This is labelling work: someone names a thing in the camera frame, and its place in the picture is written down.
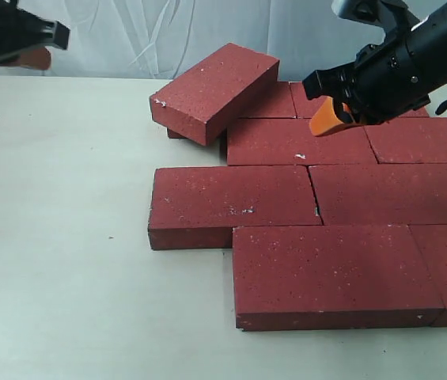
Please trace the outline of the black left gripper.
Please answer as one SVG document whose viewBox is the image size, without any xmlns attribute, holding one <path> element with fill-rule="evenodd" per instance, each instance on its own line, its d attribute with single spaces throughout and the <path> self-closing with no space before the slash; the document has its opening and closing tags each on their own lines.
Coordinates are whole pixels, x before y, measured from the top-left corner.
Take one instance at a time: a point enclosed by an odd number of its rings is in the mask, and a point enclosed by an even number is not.
<svg viewBox="0 0 447 380">
<path fill-rule="evenodd" d="M 0 1 L 0 66 L 48 70 L 51 53 L 45 47 L 65 51 L 70 30 L 59 21 L 43 19 L 17 5 L 18 1 Z"/>
</svg>

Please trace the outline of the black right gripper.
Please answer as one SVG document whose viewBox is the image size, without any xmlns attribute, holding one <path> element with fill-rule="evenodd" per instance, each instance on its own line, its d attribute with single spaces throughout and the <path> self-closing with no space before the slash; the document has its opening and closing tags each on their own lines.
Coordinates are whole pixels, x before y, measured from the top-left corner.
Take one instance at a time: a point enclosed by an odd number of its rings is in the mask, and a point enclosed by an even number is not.
<svg viewBox="0 0 447 380">
<path fill-rule="evenodd" d="M 303 81 L 309 100 L 327 97 L 309 122 L 322 137 L 358 124 L 376 125 L 430 103 L 447 84 L 447 2 L 408 34 L 368 44 L 352 65 L 315 70 Z M 441 115 L 447 100 L 437 108 Z"/>
</svg>

